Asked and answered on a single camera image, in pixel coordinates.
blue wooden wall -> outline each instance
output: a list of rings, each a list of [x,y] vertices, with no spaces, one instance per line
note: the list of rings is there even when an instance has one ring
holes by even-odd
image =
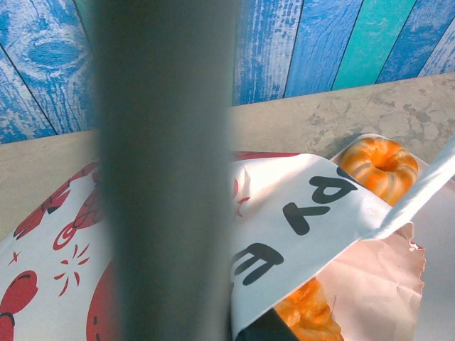
[[[0,0],[0,143],[93,129],[94,0]],[[455,0],[239,0],[233,104],[455,71]]]

blurry gray pole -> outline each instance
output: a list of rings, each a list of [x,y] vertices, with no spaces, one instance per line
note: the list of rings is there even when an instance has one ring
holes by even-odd
[[[123,340],[222,340],[235,2],[94,4]]]

red illustration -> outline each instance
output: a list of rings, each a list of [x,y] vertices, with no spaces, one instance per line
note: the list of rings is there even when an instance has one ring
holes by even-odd
[[[17,257],[19,256],[19,254],[21,253],[20,252],[16,253],[15,251],[13,251],[13,259],[9,262],[8,266],[10,266],[13,262],[17,263]]]
[[[78,230],[91,227],[100,222],[102,218],[100,191],[95,187],[82,204],[74,221],[66,225],[55,238],[53,249],[56,251],[62,249],[71,241]]]
[[[24,237],[26,234],[35,229],[43,220],[46,211],[48,214],[55,212],[60,206],[63,205],[66,198],[70,194],[70,190],[66,191],[70,187],[70,183],[76,179],[83,178],[98,166],[98,162],[92,162],[77,172],[70,180],[60,186],[48,199],[45,200],[34,210],[13,233],[13,236],[17,239]]]
[[[37,281],[35,271],[24,271],[6,289],[0,303],[0,341],[14,340],[14,314],[24,309],[35,297]]]
[[[118,341],[119,309],[115,299],[115,277],[109,263],[93,293],[87,316],[87,341]]]
[[[268,153],[264,151],[236,151],[234,152],[234,161],[252,160],[253,158],[288,158],[297,156],[300,153]]]
[[[238,193],[239,193],[239,183],[236,179],[234,179],[234,191],[232,193],[232,198],[234,198]],[[238,207],[237,207],[237,210],[235,211],[235,214],[238,217],[243,217],[242,213],[240,213],[240,207],[242,206],[242,203],[248,201],[249,199],[250,199],[250,197],[243,197],[237,201]]]
[[[77,244],[75,245],[75,248],[74,248],[74,253],[73,253],[73,258],[71,259],[71,263],[74,263],[74,262],[77,262],[77,265],[84,265],[85,263],[88,262],[89,260],[89,257],[85,258],[85,259],[82,259],[82,260],[78,260],[80,259],[84,253],[87,251],[88,247],[89,247],[90,244],[88,244],[85,249],[83,249],[77,256],[77,249],[78,249],[78,246]],[[64,264],[64,265],[70,265],[70,261],[68,261],[67,259],[64,259],[60,262],[61,264]],[[58,297],[62,296],[65,292],[66,292],[66,289],[68,289],[68,284],[70,283],[70,275],[68,275],[66,272],[63,272],[62,274],[60,275],[57,275],[54,277],[54,279],[56,281],[62,279],[64,276],[66,275],[66,279],[65,279],[65,284],[63,285],[63,289],[62,291],[60,292],[60,295],[58,295]],[[76,280],[76,286],[79,286],[79,283],[80,283],[80,275],[78,272],[76,271],[73,271],[73,276]]]

teal wooden plank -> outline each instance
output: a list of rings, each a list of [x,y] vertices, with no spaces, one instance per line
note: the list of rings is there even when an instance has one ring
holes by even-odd
[[[80,15],[80,20],[84,26],[85,33],[88,35],[88,38],[93,37],[93,10],[92,2],[89,0],[74,0],[76,4],[77,11]]]
[[[415,0],[365,0],[333,90],[374,84]]]

pastry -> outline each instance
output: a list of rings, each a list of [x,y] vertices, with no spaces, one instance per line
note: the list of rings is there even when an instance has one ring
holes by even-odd
[[[366,137],[345,152],[340,167],[389,205],[395,205],[417,179],[419,166],[398,142]]]
[[[316,278],[275,305],[279,317],[300,341],[344,341]]]

